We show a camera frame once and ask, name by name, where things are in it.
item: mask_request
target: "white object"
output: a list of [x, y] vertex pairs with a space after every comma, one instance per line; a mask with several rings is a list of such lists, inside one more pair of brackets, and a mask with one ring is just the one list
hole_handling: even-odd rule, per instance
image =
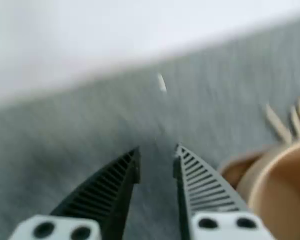
[[164, 78], [161, 74], [158, 74], [158, 82], [159, 82], [159, 88], [162, 92], [167, 92], [167, 87]]
[[198, 212], [189, 228], [191, 240], [275, 239], [261, 219], [249, 212]]
[[9, 240], [101, 240], [99, 224], [90, 219], [35, 215], [21, 223]]

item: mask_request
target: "gray carpet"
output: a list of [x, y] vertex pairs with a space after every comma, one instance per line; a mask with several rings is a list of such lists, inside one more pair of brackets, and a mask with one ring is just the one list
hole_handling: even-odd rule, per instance
[[176, 143], [216, 167], [275, 143], [262, 107], [270, 102], [288, 121], [298, 96], [300, 20], [2, 109], [0, 240], [135, 146], [142, 184], [133, 191], [124, 239], [178, 240]]

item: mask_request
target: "screw hole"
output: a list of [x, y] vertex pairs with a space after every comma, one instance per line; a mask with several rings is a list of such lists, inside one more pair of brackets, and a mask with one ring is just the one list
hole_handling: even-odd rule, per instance
[[86, 240], [90, 237], [91, 230], [86, 226], [80, 226], [71, 234], [71, 240]]
[[33, 231], [33, 235], [37, 239], [44, 239], [52, 234], [55, 229], [55, 225], [52, 222], [46, 221], [40, 223]]
[[204, 229], [216, 229], [218, 228], [218, 224], [215, 220], [211, 218], [202, 218], [198, 223], [200, 228]]
[[257, 225], [255, 223], [255, 221], [246, 218], [246, 217], [240, 217], [237, 221], [236, 221], [236, 225], [239, 228], [245, 228], [245, 229], [256, 229]]

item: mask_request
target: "floor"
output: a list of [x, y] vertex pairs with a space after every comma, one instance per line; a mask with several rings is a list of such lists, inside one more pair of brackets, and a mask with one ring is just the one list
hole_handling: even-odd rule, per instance
[[[167, 92], [160, 90], [162, 74]], [[0, 110], [0, 240], [48, 214], [118, 155], [140, 146], [141, 184], [124, 238], [178, 240], [176, 143], [217, 167], [278, 142], [269, 102], [288, 122], [300, 96], [300, 20], [210, 49]]]

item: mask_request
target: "white wall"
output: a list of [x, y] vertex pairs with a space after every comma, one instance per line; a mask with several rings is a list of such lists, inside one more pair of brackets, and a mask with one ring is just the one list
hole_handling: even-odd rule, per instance
[[300, 15], [300, 0], [0, 0], [0, 104]]

